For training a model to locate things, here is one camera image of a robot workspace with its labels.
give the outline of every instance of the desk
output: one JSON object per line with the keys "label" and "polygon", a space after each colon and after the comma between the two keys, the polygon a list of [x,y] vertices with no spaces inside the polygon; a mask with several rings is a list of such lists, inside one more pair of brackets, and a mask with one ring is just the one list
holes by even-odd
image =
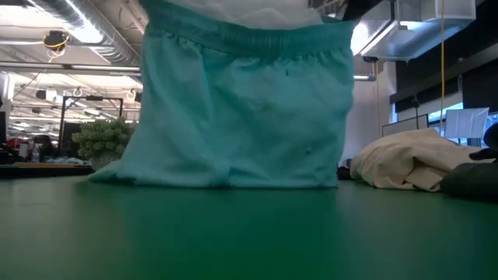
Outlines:
{"label": "desk", "polygon": [[309,191],[0,182],[0,279],[498,279],[498,205]]}

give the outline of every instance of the potted plant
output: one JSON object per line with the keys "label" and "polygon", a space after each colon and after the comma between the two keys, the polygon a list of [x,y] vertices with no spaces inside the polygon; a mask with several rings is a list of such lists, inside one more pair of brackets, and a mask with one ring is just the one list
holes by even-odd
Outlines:
{"label": "potted plant", "polygon": [[72,140],[79,144],[78,154],[90,159],[98,170],[121,158],[132,133],[132,128],[119,118],[82,124],[81,132],[74,133]]}

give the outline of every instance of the wall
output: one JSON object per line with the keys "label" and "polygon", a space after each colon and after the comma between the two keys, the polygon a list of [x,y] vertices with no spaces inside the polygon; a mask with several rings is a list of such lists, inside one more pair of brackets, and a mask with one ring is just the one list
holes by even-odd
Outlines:
{"label": "wall", "polygon": [[389,96],[396,90],[395,64],[384,63],[376,82],[355,82],[354,104],[346,124],[342,160],[351,159],[371,142],[381,137],[382,125],[393,118]]}
{"label": "wall", "polygon": [[[447,108],[449,106],[453,106],[455,104],[463,102],[463,96],[461,93],[454,93],[450,96],[444,97],[444,108]],[[434,112],[437,112],[438,110],[441,110],[441,98],[429,101],[424,104],[420,104],[419,107],[419,116],[423,114],[431,114]],[[408,110],[403,110],[401,112],[398,112],[398,119],[400,121],[409,119],[411,117],[415,117],[416,112],[415,108],[408,109]]]}

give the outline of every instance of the mint green shorts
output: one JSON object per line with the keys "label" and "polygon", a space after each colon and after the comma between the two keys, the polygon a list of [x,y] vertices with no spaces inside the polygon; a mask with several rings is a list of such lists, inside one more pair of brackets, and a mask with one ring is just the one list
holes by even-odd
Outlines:
{"label": "mint green shorts", "polygon": [[352,106],[351,22],[253,30],[142,0],[140,124],[91,176],[165,187],[334,187]]}

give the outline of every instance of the ceiling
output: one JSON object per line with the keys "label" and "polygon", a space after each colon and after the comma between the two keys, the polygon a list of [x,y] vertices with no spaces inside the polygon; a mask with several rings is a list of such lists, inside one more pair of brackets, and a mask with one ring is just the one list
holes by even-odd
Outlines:
{"label": "ceiling", "polygon": [[[61,56],[55,57],[40,42],[51,30],[66,32],[60,21],[47,16],[32,6],[5,5],[0,0],[0,41],[29,41],[32,44],[0,44],[0,61],[28,61],[57,64],[109,65],[109,62],[88,47],[68,45]],[[100,13],[138,55],[142,46],[142,35],[148,18],[137,0],[90,0]],[[371,74],[369,64],[356,58],[356,74]],[[142,84],[128,76],[68,75],[39,72],[8,72],[15,81],[15,90],[10,113],[9,135],[27,136],[33,127],[50,125],[49,131],[58,134],[61,116],[61,101],[36,98],[38,90],[57,92],[58,95],[96,95],[124,99],[124,117],[128,121],[139,119],[140,103],[133,100],[133,93],[142,91]],[[100,118],[118,116],[118,102],[91,102],[84,99],[74,103],[65,115],[70,120],[91,120],[95,117],[84,113],[84,108],[100,108]]]}

